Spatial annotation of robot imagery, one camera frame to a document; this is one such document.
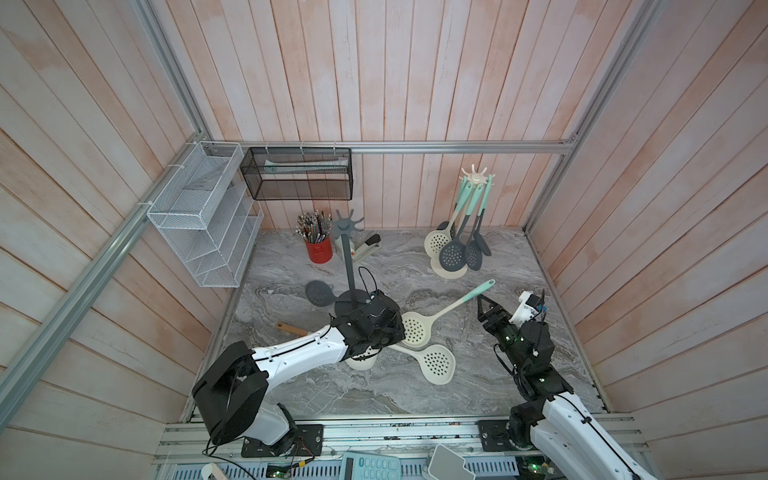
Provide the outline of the large cream skimmer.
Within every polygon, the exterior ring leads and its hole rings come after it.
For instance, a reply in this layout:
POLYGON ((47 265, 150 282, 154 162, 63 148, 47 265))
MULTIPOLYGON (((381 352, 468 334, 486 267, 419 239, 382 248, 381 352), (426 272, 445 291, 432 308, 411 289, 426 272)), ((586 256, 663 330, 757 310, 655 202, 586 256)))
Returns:
MULTIPOLYGON (((277 323, 276 328, 298 337, 306 336, 309 334, 309 331, 307 330, 304 330, 286 323, 277 323)), ((375 366, 376 362, 377 362, 377 357, 375 355, 366 357, 366 358, 364 358, 363 356, 357 356, 357 357, 351 357, 345 360, 345 363, 350 368, 358 371, 370 370, 375 366)))

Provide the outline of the grey skimmer front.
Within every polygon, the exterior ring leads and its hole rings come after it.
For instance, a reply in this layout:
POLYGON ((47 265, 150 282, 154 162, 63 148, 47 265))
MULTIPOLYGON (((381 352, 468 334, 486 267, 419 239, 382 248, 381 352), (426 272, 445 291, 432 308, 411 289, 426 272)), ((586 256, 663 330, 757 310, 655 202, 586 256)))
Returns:
POLYGON ((475 271, 479 270, 482 266, 483 253, 480 248, 480 241, 478 240, 478 235, 479 235, 479 229, 482 222, 482 218, 484 215, 484 210, 487 204, 487 198, 491 190, 491 186, 492 186, 492 176, 489 177, 486 183, 480 208, 478 210, 478 215, 475 220, 473 230, 471 232, 470 240, 467 243, 466 249, 465 249, 466 264, 469 269, 475 270, 475 271))

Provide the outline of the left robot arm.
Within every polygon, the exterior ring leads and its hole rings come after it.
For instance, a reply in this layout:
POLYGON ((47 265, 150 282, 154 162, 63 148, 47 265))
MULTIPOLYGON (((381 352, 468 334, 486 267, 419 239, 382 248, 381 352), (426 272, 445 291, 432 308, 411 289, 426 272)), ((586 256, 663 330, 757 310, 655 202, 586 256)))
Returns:
POLYGON ((262 405, 269 391, 321 366, 375 356, 404 338, 399 305, 376 290, 304 337, 269 347, 250 348, 243 341, 229 345, 192 390, 210 443, 218 446, 245 437, 279 453, 286 451, 297 427, 286 408, 262 405))

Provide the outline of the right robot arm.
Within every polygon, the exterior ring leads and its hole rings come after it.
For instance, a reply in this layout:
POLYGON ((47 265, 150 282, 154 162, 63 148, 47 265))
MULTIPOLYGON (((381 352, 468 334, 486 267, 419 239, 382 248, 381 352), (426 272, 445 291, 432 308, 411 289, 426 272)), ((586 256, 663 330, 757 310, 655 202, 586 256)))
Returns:
POLYGON ((513 313, 485 295, 477 297, 478 321, 496 339, 497 361, 524 398, 510 409, 504 432, 489 437, 540 451, 567 479, 651 479, 552 365, 555 344, 546 313, 543 294, 523 292, 513 313))

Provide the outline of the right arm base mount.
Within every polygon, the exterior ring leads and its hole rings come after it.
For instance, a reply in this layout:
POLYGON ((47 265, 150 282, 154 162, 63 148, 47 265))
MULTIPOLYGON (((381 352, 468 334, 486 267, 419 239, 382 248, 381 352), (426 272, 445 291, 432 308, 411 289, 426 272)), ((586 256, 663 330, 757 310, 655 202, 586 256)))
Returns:
POLYGON ((525 402, 512 407, 506 420, 477 422, 484 452, 527 451, 534 445, 531 429, 545 419, 545 399, 525 402))

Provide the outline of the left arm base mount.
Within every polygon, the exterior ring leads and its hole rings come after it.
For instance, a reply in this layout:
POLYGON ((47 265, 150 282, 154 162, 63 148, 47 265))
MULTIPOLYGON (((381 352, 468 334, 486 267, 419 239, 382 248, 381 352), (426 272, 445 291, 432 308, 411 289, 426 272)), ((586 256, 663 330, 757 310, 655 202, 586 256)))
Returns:
POLYGON ((278 404, 276 408, 260 410, 243 438, 241 456, 244 458, 316 457, 322 452, 324 426, 297 424, 278 404))

